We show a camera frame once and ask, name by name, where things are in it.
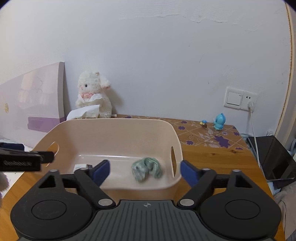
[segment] light switch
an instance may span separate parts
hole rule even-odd
[[[242,100],[242,95],[234,92],[228,92],[227,103],[240,105]]]

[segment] wooden table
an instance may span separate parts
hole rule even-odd
[[[143,118],[132,116],[119,117]],[[163,120],[170,122],[175,128],[182,144],[183,158],[185,160],[188,160],[198,168],[208,167],[221,174],[229,174],[233,169],[240,169],[272,197],[254,156],[247,149],[240,136],[236,134],[237,130],[235,127],[225,126],[224,130],[216,132],[211,124],[206,129],[203,127],[200,129],[199,122],[174,119]],[[208,137],[201,138],[200,134],[204,135],[205,133],[210,134]],[[225,139],[227,138],[229,145],[226,141],[221,141],[223,136]],[[24,173],[4,197],[2,208],[0,209],[0,241],[15,241],[18,239],[10,222],[10,211],[38,179],[39,177],[33,173]],[[181,179],[174,198],[175,201],[179,200],[189,189],[189,185],[185,180]],[[223,188],[216,189],[215,194],[222,191],[224,191]],[[278,228],[275,239],[277,241],[285,241],[282,224]]]

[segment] black gripper base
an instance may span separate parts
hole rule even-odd
[[[192,210],[172,201],[126,201],[98,211],[90,225],[64,241],[225,241],[200,222]]]

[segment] circular pad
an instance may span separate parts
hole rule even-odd
[[[260,240],[275,235],[281,211],[263,191],[235,188],[206,199],[200,216],[210,230],[227,239]]]
[[[67,206],[57,200],[46,200],[35,204],[32,213],[36,218],[51,220],[59,218],[66,212]]]
[[[238,219],[250,219],[256,217],[259,212],[259,206],[248,200],[234,200],[225,205],[226,212]]]
[[[91,219],[89,202],[77,194],[55,188],[41,188],[34,195],[28,194],[10,214],[17,233],[27,239],[64,239],[80,231]]]

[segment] wall switch panel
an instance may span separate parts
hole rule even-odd
[[[243,93],[244,93],[243,90],[227,87],[224,106],[239,109],[242,101]]]
[[[227,87],[224,99],[224,106],[249,111],[248,103],[252,101],[254,108],[257,101],[257,94],[248,91]]]

